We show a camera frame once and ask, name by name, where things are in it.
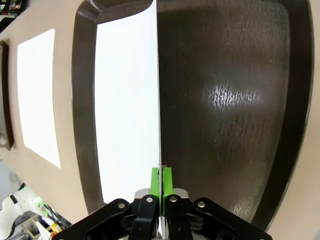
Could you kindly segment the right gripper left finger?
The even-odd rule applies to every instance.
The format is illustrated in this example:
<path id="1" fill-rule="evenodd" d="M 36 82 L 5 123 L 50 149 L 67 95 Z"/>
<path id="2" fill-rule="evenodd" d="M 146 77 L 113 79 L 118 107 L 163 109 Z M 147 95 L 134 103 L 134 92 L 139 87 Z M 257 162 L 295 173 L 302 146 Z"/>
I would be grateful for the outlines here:
<path id="1" fill-rule="evenodd" d="M 151 240 L 160 215 L 159 169 L 151 171 L 150 189 L 129 203 L 117 198 L 54 235 L 54 240 Z"/>

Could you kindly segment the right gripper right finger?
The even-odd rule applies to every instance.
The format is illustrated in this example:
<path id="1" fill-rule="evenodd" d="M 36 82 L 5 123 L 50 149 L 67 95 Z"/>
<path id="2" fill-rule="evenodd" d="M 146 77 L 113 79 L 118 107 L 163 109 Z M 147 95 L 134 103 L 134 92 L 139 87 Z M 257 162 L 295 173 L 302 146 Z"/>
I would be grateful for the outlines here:
<path id="1" fill-rule="evenodd" d="M 173 188 L 172 169 L 161 169 L 161 213 L 170 240 L 270 240 L 272 237 L 209 198 L 192 202 L 188 193 Z"/>

